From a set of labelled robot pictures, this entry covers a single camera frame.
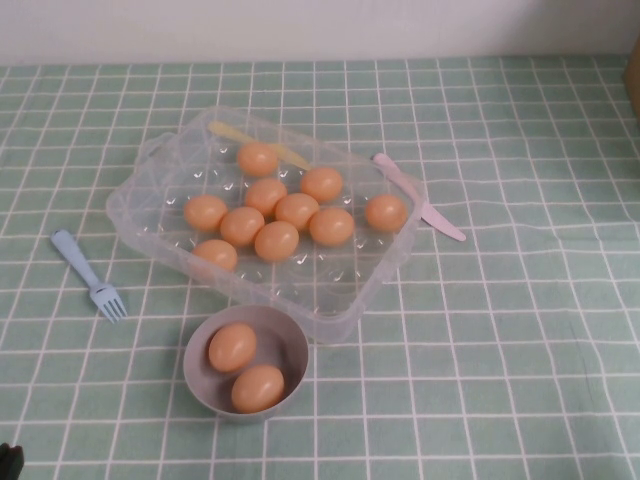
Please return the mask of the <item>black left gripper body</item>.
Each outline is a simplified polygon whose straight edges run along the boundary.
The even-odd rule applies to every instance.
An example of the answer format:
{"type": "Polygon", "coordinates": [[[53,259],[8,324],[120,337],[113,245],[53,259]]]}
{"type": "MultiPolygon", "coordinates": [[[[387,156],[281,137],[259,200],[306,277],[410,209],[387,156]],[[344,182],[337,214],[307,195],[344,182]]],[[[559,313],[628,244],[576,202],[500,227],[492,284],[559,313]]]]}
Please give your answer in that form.
{"type": "Polygon", "coordinates": [[[24,452],[21,446],[0,445],[0,480],[18,480],[24,467],[24,452]]]}

